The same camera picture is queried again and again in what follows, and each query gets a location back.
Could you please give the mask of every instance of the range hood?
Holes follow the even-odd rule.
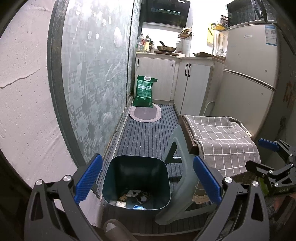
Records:
[[[144,22],[185,27],[190,7],[186,0],[146,0]]]

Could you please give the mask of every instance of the black microwave oven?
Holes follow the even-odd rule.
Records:
[[[229,27],[256,20],[276,23],[274,9],[266,0],[234,0],[227,10]]]
[[[190,8],[186,0],[145,0],[144,22],[185,27]]]

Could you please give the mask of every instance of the gray plaid tablecloth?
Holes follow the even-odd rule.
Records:
[[[210,167],[223,177],[233,177],[238,183],[249,184],[255,175],[248,172],[248,160],[260,163],[260,156],[250,133],[243,124],[231,117],[205,117],[184,115],[194,142],[201,146],[202,156]],[[209,201],[201,183],[198,183],[193,200]]]

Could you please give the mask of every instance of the gray striped floor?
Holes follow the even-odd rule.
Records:
[[[136,155],[162,159],[170,136],[178,125],[178,119],[173,106],[159,106],[161,108],[161,119],[159,121],[143,123],[133,120],[130,116],[128,117],[122,139],[119,142],[117,156]],[[170,188],[173,191],[182,177],[183,166],[181,163],[176,163],[168,164],[167,168],[170,178]],[[197,205],[193,203],[187,210],[193,210],[203,206],[205,204]],[[152,218],[130,220],[126,217],[125,219],[121,219],[117,217],[116,213],[111,213],[106,208],[103,213],[102,224],[112,218],[121,221],[132,233],[163,234],[188,232],[189,230],[202,228],[207,219],[207,214],[177,220],[169,225],[158,225]]]

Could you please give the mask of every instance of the blue textured pad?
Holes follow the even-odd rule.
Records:
[[[221,187],[200,156],[196,156],[193,159],[193,169],[198,179],[202,183],[205,191],[207,192],[210,200],[219,205],[222,201]]]
[[[279,151],[278,144],[276,144],[275,142],[272,142],[272,141],[260,139],[258,141],[258,145],[265,148],[265,149],[271,150],[271,151]]]
[[[102,167],[103,158],[97,155],[76,185],[74,200],[77,204],[86,199]]]

